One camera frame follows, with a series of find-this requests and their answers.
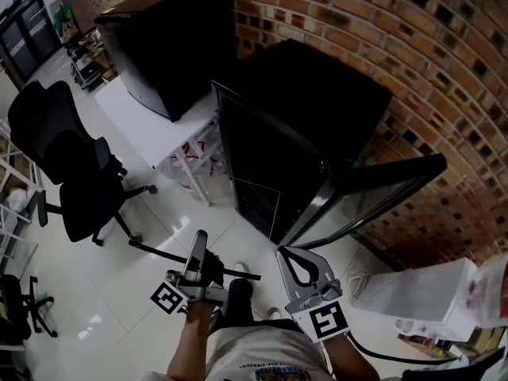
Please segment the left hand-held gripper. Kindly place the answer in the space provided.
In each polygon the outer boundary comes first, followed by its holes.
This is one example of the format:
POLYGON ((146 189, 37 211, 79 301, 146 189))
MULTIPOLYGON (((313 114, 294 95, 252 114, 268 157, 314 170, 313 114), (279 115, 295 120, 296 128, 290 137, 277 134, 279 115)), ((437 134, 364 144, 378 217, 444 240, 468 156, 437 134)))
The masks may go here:
POLYGON ((228 291, 224 288, 224 264, 206 251, 207 232, 199 229, 182 271, 168 270, 164 281, 150 297, 167 315, 187 314, 190 302, 204 302, 224 310, 228 291))

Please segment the person's right forearm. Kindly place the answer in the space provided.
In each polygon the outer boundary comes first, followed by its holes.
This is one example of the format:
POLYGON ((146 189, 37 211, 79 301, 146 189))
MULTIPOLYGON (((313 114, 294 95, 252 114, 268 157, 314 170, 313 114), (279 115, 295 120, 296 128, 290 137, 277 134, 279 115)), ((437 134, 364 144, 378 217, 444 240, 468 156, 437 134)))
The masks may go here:
POLYGON ((380 381, 379 373, 344 335, 323 341, 337 381, 380 381))

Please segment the black-framed glass fridge door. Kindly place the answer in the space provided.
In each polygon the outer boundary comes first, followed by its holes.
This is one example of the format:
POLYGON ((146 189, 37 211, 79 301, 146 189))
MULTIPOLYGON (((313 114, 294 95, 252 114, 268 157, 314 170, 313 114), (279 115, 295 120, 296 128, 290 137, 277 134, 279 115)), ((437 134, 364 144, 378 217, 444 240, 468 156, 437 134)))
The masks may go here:
POLYGON ((279 245, 313 249, 331 244, 404 203, 446 168, 445 157, 434 154, 330 176, 279 245))

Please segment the person's black trousers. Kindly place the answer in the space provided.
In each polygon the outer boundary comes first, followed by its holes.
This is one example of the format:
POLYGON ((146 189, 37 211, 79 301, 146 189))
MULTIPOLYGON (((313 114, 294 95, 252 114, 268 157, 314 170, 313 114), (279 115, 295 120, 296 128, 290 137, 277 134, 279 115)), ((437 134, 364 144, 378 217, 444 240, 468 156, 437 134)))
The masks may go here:
POLYGON ((214 315, 210 326, 210 335, 221 329, 269 326, 302 333, 302 330, 290 319, 268 319, 255 321, 252 314, 253 285, 247 279, 234 279, 229 285, 226 311, 220 310, 214 315))

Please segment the person's beige printed t-shirt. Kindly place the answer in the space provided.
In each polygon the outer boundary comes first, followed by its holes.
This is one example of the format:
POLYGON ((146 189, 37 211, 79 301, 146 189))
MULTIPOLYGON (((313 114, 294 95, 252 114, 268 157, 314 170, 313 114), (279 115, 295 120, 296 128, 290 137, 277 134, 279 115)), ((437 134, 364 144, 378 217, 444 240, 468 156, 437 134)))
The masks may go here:
POLYGON ((204 381, 335 381, 303 333, 268 325, 219 329, 204 381))

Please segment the white water dispenser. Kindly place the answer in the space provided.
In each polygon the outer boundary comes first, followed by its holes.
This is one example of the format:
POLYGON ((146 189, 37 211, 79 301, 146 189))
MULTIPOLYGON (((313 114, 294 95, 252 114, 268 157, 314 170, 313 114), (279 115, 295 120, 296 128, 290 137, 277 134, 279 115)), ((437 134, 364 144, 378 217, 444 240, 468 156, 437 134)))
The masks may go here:
POLYGON ((358 310, 390 318, 400 334, 468 341, 475 322, 465 299, 477 266, 467 258, 407 271, 375 274, 352 297, 358 310))

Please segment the large black office chair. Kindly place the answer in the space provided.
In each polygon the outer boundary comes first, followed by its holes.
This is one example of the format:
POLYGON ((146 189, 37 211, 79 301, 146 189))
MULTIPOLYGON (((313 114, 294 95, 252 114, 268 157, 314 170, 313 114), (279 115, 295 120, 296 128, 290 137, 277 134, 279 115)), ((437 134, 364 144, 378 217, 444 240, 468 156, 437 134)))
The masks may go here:
POLYGON ((126 169, 104 137, 87 132, 66 82, 50 87, 37 80, 26 84, 10 105, 8 122, 13 144, 60 188, 59 205, 49 203, 44 191, 39 194, 41 225, 47 225, 49 214, 59 214, 70 241, 90 238, 102 245, 100 231, 114 219, 131 241, 142 241, 126 225, 120 209, 127 199, 158 189, 123 187, 126 169))

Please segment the brown patterned cardboard box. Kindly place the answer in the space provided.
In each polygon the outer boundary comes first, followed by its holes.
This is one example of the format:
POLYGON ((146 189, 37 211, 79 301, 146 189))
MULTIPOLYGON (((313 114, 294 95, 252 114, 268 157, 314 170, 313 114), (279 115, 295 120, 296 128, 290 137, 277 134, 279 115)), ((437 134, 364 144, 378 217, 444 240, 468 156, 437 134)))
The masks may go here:
POLYGON ((428 356, 443 356, 452 346, 451 341, 442 340, 436 337, 423 337, 419 335, 405 335, 400 333, 398 335, 398 339, 428 356))

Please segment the white table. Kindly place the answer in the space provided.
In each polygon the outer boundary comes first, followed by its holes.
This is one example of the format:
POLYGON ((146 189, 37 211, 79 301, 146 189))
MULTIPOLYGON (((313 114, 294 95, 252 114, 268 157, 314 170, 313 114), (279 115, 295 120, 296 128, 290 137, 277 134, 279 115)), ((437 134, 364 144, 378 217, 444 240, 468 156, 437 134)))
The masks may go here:
MULTIPOLYGON (((187 142, 194 146, 201 141, 217 116, 216 94, 210 92, 200 98, 179 121, 172 122, 135 100, 119 77, 103 87, 94 98, 135 151, 154 169, 171 154, 176 154, 185 162, 182 146, 187 142)), ((201 152, 197 148, 196 152, 207 160, 205 150, 201 152)), ((196 182, 189 169, 187 174, 200 199, 209 206, 210 201, 202 185, 196 182)))

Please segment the clear dispenser water bottle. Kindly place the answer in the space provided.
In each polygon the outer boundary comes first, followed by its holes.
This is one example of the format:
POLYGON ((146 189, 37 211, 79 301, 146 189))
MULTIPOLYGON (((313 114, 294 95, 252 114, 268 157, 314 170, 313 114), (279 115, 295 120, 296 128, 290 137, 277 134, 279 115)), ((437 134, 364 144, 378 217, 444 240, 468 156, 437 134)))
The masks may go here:
POLYGON ((459 301, 477 327, 508 328, 508 253, 492 256, 468 275, 459 301))

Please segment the small black office chair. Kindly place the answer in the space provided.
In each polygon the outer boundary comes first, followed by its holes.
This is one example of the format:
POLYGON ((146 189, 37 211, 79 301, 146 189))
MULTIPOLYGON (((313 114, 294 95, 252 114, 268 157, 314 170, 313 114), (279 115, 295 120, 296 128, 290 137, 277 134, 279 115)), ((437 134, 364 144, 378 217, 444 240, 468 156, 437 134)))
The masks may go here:
POLYGON ((29 277, 29 293, 23 294, 19 279, 15 275, 0 275, 0 302, 3 304, 7 321, 7 327, 13 335, 27 341, 32 331, 42 333, 44 330, 50 337, 57 338, 58 333, 51 330, 40 315, 40 309, 54 303, 52 296, 36 300, 35 285, 38 284, 36 276, 29 277))

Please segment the white shelving rack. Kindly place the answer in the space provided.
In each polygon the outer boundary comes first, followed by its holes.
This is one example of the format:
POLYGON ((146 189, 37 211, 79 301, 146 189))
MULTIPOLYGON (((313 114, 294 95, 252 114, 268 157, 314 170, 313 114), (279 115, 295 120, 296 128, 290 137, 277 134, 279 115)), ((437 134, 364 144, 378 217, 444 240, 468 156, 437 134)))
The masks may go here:
POLYGON ((38 167, 12 142, 7 120, 0 118, 0 263, 12 260, 13 252, 7 248, 11 241, 26 242, 15 233, 21 225, 30 225, 30 202, 41 192, 38 167), (27 190, 29 202, 19 213, 8 207, 7 197, 13 187, 27 190))

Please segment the white-edged dark seat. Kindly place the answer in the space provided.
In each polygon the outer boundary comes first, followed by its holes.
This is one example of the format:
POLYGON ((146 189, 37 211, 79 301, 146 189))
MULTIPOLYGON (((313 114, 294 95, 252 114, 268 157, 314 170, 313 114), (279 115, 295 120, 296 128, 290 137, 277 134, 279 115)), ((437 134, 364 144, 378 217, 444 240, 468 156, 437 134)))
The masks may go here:
POLYGON ((497 348, 476 357, 469 367, 468 381, 499 381, 503 377, 508 346, 497 348))

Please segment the green bag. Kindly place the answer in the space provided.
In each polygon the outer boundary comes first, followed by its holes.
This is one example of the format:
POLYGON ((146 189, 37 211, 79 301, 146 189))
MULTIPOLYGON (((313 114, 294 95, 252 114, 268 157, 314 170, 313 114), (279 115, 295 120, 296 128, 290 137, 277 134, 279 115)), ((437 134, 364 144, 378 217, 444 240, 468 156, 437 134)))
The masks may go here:
POLYGON ((61 6, 53 14, 53 26, 59 38, 62 38, 64 31, 73 25, 76 25, 76 22, 70 6, 61 6))

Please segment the black double glass door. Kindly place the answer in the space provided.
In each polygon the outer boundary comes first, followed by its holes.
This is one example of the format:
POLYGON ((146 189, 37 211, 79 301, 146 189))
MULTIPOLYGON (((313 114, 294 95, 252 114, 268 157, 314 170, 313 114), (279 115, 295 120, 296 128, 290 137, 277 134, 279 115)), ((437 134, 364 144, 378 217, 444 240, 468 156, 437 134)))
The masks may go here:
POLYGON ((17 89, 61 47, 43 0, 13 0, 0 13, 0 63, 17 89))

